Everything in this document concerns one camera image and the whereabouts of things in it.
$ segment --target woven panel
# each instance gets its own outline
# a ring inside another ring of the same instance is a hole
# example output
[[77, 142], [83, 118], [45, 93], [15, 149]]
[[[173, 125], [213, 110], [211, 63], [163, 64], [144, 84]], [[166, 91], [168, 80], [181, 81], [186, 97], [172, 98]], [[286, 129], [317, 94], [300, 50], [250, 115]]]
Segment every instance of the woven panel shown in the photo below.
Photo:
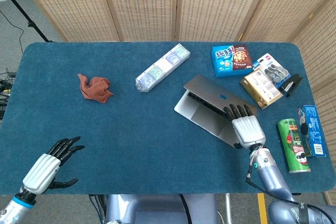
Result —
[[336, 81], [313, 94], [329, 153], [336, 167]]
[[312, 88], [335, 76], [336, 0], [319, 11], [293, 42], [300, 48]]
[[322, 0], [265, 0], [244, 40], [286, 41]]
[[118, 41], [106, 0], [34, 0], [67, 41]]
[[108, 0], [108, 2], [125, 41], [172, 39], [173, 0]]
[[253, 0], [181, 0], [179, 40], [232, 41]]

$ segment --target black robot finger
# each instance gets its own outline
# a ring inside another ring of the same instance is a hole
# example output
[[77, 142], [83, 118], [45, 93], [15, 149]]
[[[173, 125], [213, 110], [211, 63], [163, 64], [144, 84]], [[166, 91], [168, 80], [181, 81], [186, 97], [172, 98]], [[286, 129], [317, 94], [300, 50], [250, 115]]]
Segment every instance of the black robot finger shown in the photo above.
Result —
[[230, 104], [230, 107], [232, 109], [233, 114], [235, 115], [235, 118], [240, 118], [240, 114], [239, 114], [237, 108], [233, 104]]
[[67, 188], [77, 183], [77, 181], [78, 181], [77, 178], [73, 178], [72, 180], [69, 180], [68, 182], [53, 181], [51, 182], [48, 188], [49, 189]]
[[84, 148], [84, 145], [78, 145], [68, 150], [62, 157], [60, 157], [61, 163], [59, 166], [62, 166], [72, 156], [73, 153]]
[[253, 115], [253, 113], [252, 113], [252, 111], [251, 111], [251, 109], [250, 109], [250, 107], [249, 106], [247, 106], [246, 104], [244, 104], [244, 108], [245, 108], [245, 110], [246, 110], [246, 113], [247, 113], [247, 115]]
[[238, 111], [240, 112], [240, 115], [241, 115], [242, 117], [247, 116], [247, 114], [246, 114], [246, 112], [245, 112], [245, 110], [243, 109], [242, 106], [237, 105], [237, 109], [238, 109]]
[[66, 141], [68, 141], [68, 139], [67, 139], [67, 138], [64, 138], [64, 139], [59, 140], [58, 142], [56, 142], [56, 144], [54, 144], [54, 145], [51, 147], [51, 149], [47, 152], [47, 154], [54, 155], [55, 150], [58, 149], [58, 147], [59, 147], [60, 145], [62, 145], [64, 142], [66, 142]]
[[70, 147], [80, 139], [80, 136], [74, 137], [67, 141], [62, 148], [59, 149], [57, 153], [54, 154], [55, 157], [61, 158], [69, 149]]
[[235, 117], [232, 115], [231, 110], [228, 107], [223, 108], [224, 112], [226, 113], [226, 118], [232, 121]]

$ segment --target laptop keyboard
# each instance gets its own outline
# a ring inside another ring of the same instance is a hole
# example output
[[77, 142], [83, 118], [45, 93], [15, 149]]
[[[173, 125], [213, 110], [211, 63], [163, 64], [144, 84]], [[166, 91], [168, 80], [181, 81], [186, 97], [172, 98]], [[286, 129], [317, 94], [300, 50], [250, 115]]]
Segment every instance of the laptop keyboard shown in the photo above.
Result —
[[208, 109], [212, 110], [213, 112], [215, 112], [216, 114], [223, 116], [224, 118], [226, 118], [226, 113], [222, 110], [219, 110], [217, 107], [213, 106], [212, 104], [204, 101], [202, 98], [198, 97], [197, 95], [195, 95], [194, 93], [190, 92], [188, 93], [188, 96], [195, 100], [196, 102], [199, 102], [200, 104], [202, 104], [203, 106], [207, 107]]

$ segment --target yellow tape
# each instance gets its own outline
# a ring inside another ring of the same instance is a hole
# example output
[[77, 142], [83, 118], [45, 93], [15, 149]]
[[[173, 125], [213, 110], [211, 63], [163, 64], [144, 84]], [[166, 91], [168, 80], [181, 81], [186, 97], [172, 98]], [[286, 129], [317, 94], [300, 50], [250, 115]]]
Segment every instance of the yellow tape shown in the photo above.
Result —
[[260, 214], [260, 224], [267, 224], [265, 197], [263, 193], [258, 194], [258, 205]]

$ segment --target blue tablecloth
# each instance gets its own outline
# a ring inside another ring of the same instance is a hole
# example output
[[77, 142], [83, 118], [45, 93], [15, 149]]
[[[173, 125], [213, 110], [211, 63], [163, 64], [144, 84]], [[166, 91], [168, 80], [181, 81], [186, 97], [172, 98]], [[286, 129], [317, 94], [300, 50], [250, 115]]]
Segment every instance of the blue tablecloth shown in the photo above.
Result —
[[[236, 150], [174, 111], [183, 85], [195, 75], [224, 86], [250, 103], [242, 76], [216, 78], [211, 48], [226, 42], [183, 42], [190, 58], [149, 93], [135, 78], [176, 42], [35, 43], [21, 60], [0, 130], [0, 194], [13, 194], [36, 159], [59, 139], [81, 136], [86, 148], [61, 168], [58, 181], [74, 186], [64, 194], [248, 193], [248, 151]], [[314, 104], [299, 49], [288, 43], [247, 43], [252, 60], [270, 53], [303, 79], [258, 119], [292, 192], [324, 191], [335, 185], [327, 157], [310, 159], [310, 173], [289, 174], [277, 122], [297, 118], [297, 107]], [[106, 104], [85, 100], [78, 73], [106, 77], [114, 93]], [[256, 173], [253, 181], [260, 184]]]

